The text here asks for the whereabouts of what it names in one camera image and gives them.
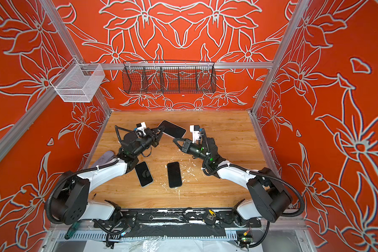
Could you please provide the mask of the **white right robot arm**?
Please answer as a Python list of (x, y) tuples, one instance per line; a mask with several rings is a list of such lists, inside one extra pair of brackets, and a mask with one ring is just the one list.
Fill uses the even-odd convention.
[(175, 138), (179, 150), (196, 159), (201, 159), (206, 176), (231, 181), (249, 191), (250, 200), (243, 200), (234, 207), (234, 213), (242, 220), (263, 218), (271, 223), (283, 217), (297, 217), (305, 211), (301, 193), (288, 182), (276, 177), (269, 168), (250, 170), (236, 165), (218, 153), (213, 138)]

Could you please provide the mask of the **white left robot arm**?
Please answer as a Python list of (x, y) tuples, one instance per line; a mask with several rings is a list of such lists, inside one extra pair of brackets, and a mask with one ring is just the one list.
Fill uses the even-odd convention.
[(110, 161), (76, 172), (64, 172), (45, 203), (47, 219), (53, 224), (65, 225), (86, 219), (112, 219), (118, 205), (111, 201), (96, 202), (88, 198), (89, 194), (106, 182), (132, 171), (140, 155), (159, 145), (164, 130), (164, 126), (153, 129), (137, 127), (127, 130), (125, 136), (117, 134), (120, 148)]

